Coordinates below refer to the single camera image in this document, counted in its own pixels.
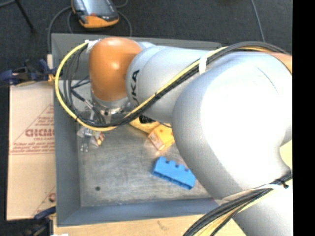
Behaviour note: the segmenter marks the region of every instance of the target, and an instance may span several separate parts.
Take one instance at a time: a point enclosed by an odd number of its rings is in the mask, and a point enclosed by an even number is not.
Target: orange device
[[[102,28],[116,24],[119,15],[111,0],[71,0],[72,10],[85,28]]]

